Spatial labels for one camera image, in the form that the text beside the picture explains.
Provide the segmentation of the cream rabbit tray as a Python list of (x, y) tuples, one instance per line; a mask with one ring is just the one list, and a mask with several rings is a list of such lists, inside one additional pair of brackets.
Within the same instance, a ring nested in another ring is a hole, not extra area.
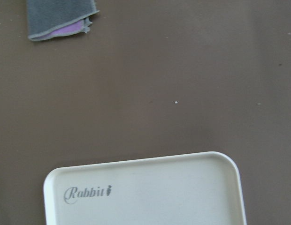
[(245, 225), (239, 170), (210, 151), (52, 170), (48, 225)]

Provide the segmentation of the grey folded cloth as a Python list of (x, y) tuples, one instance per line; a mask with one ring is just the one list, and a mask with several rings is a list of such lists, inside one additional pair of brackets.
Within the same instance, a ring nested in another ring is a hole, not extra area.
[(94, 0), (28, 0), (28, 39), (49, 40), (90, 31), (90, 16), (98, 13)]

